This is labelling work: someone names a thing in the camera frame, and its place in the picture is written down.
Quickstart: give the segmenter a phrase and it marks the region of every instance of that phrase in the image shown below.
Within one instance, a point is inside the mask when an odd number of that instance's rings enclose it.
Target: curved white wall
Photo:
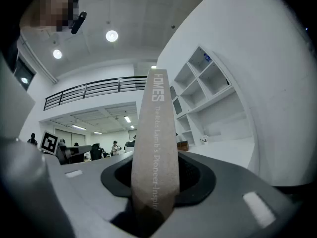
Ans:
[[[204,0],[162,51],[173,81],[198,45],[228,68],[254,120],[260,176],[309,183],[316,170],[317,65],[282,0]]]

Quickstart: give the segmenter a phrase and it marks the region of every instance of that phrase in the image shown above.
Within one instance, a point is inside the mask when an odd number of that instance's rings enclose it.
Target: black metal railing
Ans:
[[[78,85],[45,100],[44,110],[102,94],[144,90],[147,76],[111,78]]]

